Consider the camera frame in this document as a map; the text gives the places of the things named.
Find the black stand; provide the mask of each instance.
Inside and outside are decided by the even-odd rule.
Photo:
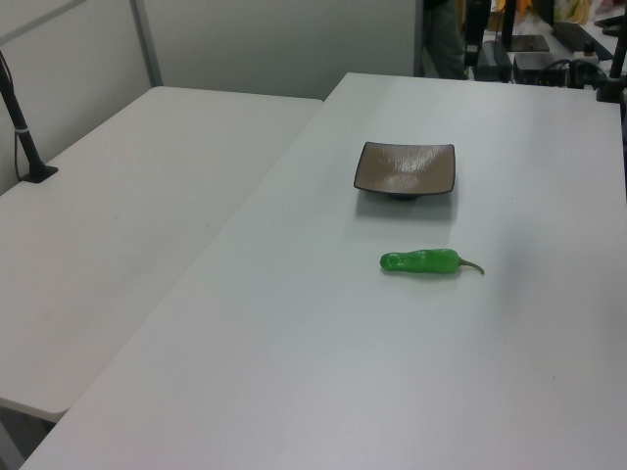
[[[9,111],[9,115],[11,116],[11,120],[13,121],[13,126],[18,133],[18,137],[20,137],[20,142],[22,142],[22,147],[24,148],[26,158],[28,159],[28,163],[30,165],[30,172],[26,176],[24,176],[22,180],[28,181],[30,183],[40,183],[56,173],[58,169],[54,168],[53,166],[46,166],[39,158],[37,148],[32,141],[30,131],[28,130],[24,115],[22,114],[22,109],[20,108],[20,104],[18,103],[18,99],[16,98],[16,94],[13,88],[13,80],[11,79],[11,74],[9,72],[9,67],[4,61],[4,57],[1,53],[0,93],[2,93],[2,98],[4,99],[5,105],[7,105],[7,110]]]
[[[619,103],[621,109],[624,107],[623,84],[620,81],[620,74],[625,62],[625,51],[627,50],[627,15],[623,16],[623,22],[618,34],[614,60],[611,63],[607,83],[597,90],[597,101],[604,103]]]

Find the white table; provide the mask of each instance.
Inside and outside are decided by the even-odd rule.
[[[359,192],[368,140],[455,191]],[[349,74],[24,470],[623,468],[625,213],[594,93]],[[379,269],[437,247],[486,275]]]
[[[4,194],[0,405],[58,420],[319,106],[155,88]]]

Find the white wall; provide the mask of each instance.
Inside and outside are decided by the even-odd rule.
[[[413,73],[416,0],[138,1],[168,86],[324,99],[347,71]]]
[[[87,0],[0,49],[44,162],[150,87],[129,0]],[[13,124],[0,102],[0,194],[15,183]]]

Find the brown plate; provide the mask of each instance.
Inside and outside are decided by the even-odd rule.
[[[455,186],[455,147],[366,142],[354,186],[403,199],[450,193]]]

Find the black cable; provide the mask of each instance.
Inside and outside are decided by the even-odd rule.
[[[4,56],[2,55],[2,51],[0,51],[0,62],[2,63],[2,67],[4,68],[4,70],[7,71],[7,75],[9,76],[9,83],[13,85],[13,77],[11,76],[11,70],[9,69],[9,65],[7,64],[7,61],[4,59]]]
[[[570,61],[568,59],[561,59],[559,61],[555,61],[552,64],[548,64],[546,67],[544,67],[542,70],[540,70],[540,72],[538,73],[538,79],[536,80],[536,86],[540,84],[541,80],[542,80],[542,76],[544,75],[545,71],[548,71],[550,68],[555,67],[555,66],[559,66],[559,65],[566,65],[566,64],[570,64]]]
[[[603,76],[607,78],[607,73],[605,73],[603,69],[601,69],[597,64],[593,64],[592,62],[584,61],[581,59],[575,59],[574,61],[571,62],[571,65],[590,67],[592,69],[595,69],[596,71],[600,71],[603,74]]]
[[[14,132],[14,154],[13,154],[13,162],[16,167],[16,177],[18,181],[22,181],[22,177],[20,176],[20,171],[18,170],[18,132]]]
[[[11,86],[13,86],[13,76],[11,75],[11,69],[9,69],[9,65],[7,64],[7,61],[4,58],[2,51],[0,51],[0,66],[2,66],[2,68],[5,71],[7,71],[7,76],[9,77],[9,83],[11,83]],[[18,170],[18,132],[17,131],[14,131],[13,140],[14,140],[13,163],[16,168],[16,177],[18,178],[18,181],[22,181],[22,178],[20,177],[20,171]]]

